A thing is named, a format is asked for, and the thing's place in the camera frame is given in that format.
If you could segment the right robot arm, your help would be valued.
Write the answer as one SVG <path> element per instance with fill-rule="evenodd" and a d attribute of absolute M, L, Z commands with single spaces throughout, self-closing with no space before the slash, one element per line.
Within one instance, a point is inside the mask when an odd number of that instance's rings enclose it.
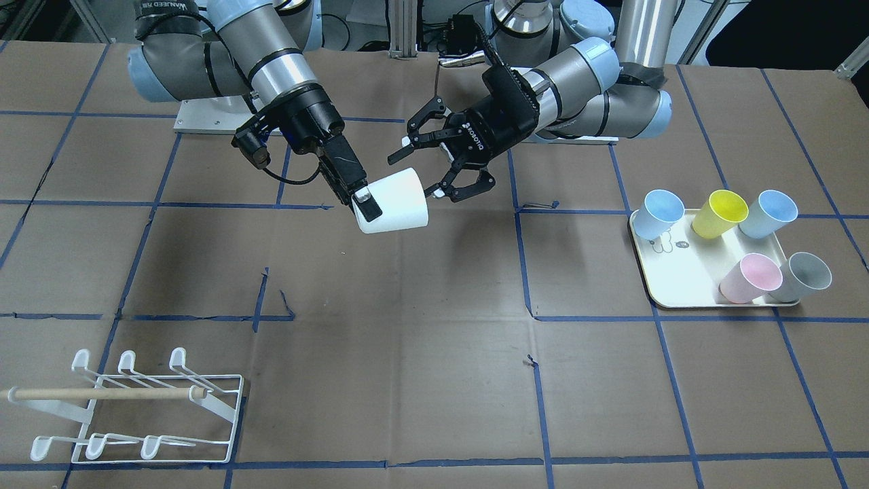
<path fill-rule="evenodd" d="M 128 74 L 151 102 L 255 94 L 263 107 L 235 132 L 232 145 L 267 170 L 267 139 L 279 129 L 299 155 L 314 153 L 342 204 L 367 222 L 382 208 L 344 137 L 345 123 L 270 1 L 134 1 Z"/>

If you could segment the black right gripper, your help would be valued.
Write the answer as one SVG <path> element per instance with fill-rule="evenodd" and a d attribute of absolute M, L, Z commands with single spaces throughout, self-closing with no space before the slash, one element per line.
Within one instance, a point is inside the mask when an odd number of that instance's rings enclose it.
<path fill-rule="evenodd" d="M 345 123 L 322 86 L 300 86 L 276 97 L 271 103 L 271 124 L 280 129 L 292 150 L 314 153 L 319 168 L 342 204 L 356 205 L 354 214 L 370 223 L 383 210 L 367 185 L 367 174 L 344 136 Z"/>

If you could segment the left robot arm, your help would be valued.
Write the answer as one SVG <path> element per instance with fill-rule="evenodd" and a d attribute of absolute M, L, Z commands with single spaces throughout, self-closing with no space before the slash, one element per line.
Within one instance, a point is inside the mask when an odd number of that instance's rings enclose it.
<path fill-rule="evenodd" d="M 473 22 L 488 95 L 462 111 L 433 96 L 407 123 L 395 164 L 423 148 L 448 159 L 427 196 L 454 203 L 493 188 L 488 164 L 532 136 L 657 137 L 671 120 L 663 89 L 674 1 L 625 1 L 602 37 L 581 31 L 591 1 L 494 1 Z"/>

